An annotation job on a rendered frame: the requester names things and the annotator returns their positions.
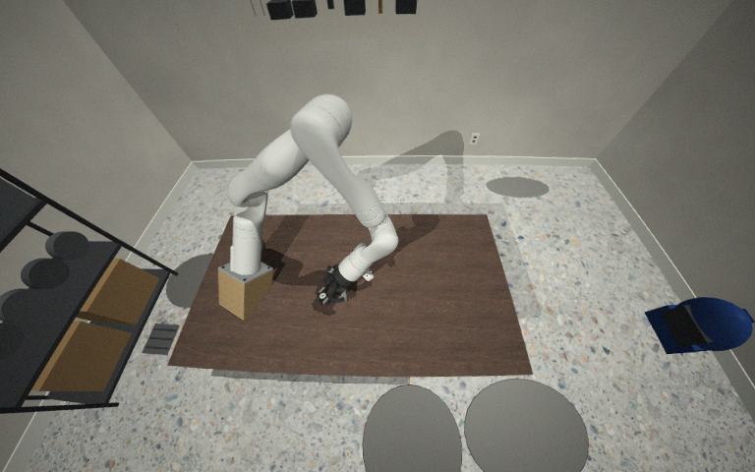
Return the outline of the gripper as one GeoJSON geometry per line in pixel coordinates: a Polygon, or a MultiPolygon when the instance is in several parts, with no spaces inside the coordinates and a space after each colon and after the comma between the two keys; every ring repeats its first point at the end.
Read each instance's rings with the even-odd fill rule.
{"type": "Polygon", "coordinates": [[[356,282],[356,281],[347,280],[345,277],[343,277],[339,271],[339,265],[337,267],[333,265],[329,265],[326,269],[326,272],[324,274],[322,281],[324,281],[324,285],[320,289],[319,292],[322,292],[324,290],[327,291],[329,287],[332,286],[329,296],[326,297],[324,301],[322,302],[325,305],[329,304],[330,300],[331,300],[331,303],[339,303],[339,302],[348,301],[349,298],[346,297],[346,292],[348,288],[356,282]],[[334,276],[333,276],[333,271],[334,271],[334,276]],[[336,292],[339,292],[339,293],[336,293],[336,292]],[[335,299],[340,293],[342,293],[340,297],[335,299]]]}

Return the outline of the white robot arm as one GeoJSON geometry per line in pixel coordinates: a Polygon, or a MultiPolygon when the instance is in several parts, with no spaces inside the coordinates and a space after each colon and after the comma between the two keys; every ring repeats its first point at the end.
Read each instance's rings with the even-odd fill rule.
{"type": "Polygon", "coordinates": [[[249,275],[260,270],[268,190],[287,183],[310,161],[341,194],[359,221],[372,227],[368,228],[372,243],[360,243],[339,264],[340,273],[350,281],[361,276],[368,281],[374,278],[370,266],[396,249],[398,237],[375,190],[347,167],[340,153],[351,125],[352,113],[342,98],[319,95],[294,115],[287,132],[230,181],[227,195],[231,204],[255,206],[233,218],[230,271],[249,275]]]}

